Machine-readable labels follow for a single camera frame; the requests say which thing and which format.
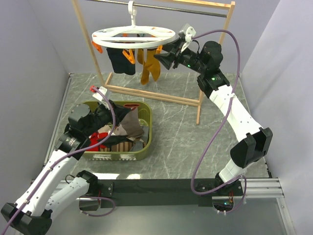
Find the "orange clothes clip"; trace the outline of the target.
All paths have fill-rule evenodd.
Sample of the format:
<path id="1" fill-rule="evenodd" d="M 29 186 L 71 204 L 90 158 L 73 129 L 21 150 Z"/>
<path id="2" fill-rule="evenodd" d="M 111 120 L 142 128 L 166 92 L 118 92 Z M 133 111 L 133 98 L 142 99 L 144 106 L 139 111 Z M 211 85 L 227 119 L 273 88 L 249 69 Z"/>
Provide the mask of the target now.
<path id="1" fill-rule="evenodd" d="M 160 54 L 162 52 L 162 45 L 159 45 L 156 49 L 156 54 Z"/>

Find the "taupe sock with striped cuff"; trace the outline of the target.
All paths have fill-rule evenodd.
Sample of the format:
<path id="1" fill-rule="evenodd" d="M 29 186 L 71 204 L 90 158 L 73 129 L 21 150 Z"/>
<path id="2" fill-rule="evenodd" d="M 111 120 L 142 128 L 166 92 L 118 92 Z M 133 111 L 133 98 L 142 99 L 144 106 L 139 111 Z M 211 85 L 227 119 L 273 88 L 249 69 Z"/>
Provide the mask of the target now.
<path id="1" fill-rule="evenodd" d="M 115 135 L 130 138 L 142 137 L 144 135 L 144 131 L 138 119 L 139 104 L 127 103 L 123 107 L 129 108 L 130 112 L 124 116 L 122 121 L 120 121 L 119 125 L 115 128 Z"/>

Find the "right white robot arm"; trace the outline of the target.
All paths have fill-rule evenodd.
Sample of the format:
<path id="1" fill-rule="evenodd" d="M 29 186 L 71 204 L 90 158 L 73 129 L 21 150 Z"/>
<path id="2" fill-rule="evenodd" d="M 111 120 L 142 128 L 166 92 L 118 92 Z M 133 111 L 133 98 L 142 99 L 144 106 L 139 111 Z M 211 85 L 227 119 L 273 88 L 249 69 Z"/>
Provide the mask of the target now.
<path id="1" fill-rule="evenodd" d="M 208 191 L 196 189 L 196 171 L 191 180 L 191 189 L 197 195 L 214 191 L 219 195 L 226 195 L 231 191 L 232 183 L 268 153 L 273 132 L 253 119 L 235 95 L 235 86 L 221 72 L 222 46 L 215 41 L 208 41 L 200 52 L 194 52 L 185 43 L 184 38 L 178 38 L 165 44 L 162 48 L 165 52 L 155 55 L 155 58 L 167 69 L 183 65 L 198 72 L 197 83 L 200 90 L 222 112 L 222 123 L 228 122 L 232 127 L 238 142 L 230 150 L 229 162 L 217 173 L 215 187 Z"/>

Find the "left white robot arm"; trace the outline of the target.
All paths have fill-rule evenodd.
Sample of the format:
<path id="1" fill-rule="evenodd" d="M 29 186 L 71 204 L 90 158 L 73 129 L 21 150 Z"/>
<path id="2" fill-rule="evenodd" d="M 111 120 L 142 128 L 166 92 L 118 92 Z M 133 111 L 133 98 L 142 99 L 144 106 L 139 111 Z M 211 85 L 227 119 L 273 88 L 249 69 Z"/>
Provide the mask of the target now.
<path id="1" fill-rule="evenodd" d="M 7 221 L 6 226 L 24 235 L 44 235 L 55 217 L 72 200 L 97 194 L 98 178 L 87 171 L 75 177 L 65 189 L 56 194 L 53 192 L 66 172 L 85 151 L 91 149 L 90 136 L 108 123 L 119 124 L 130 111 L 130 108 L 112 101 L 108 107 L 99 104 L 94 111 L 87 104 L 77 105 L 71 111 L 64 133 L 36 180 L 15 203 L 6 203 L 2 207 L 1 214 Z"/>

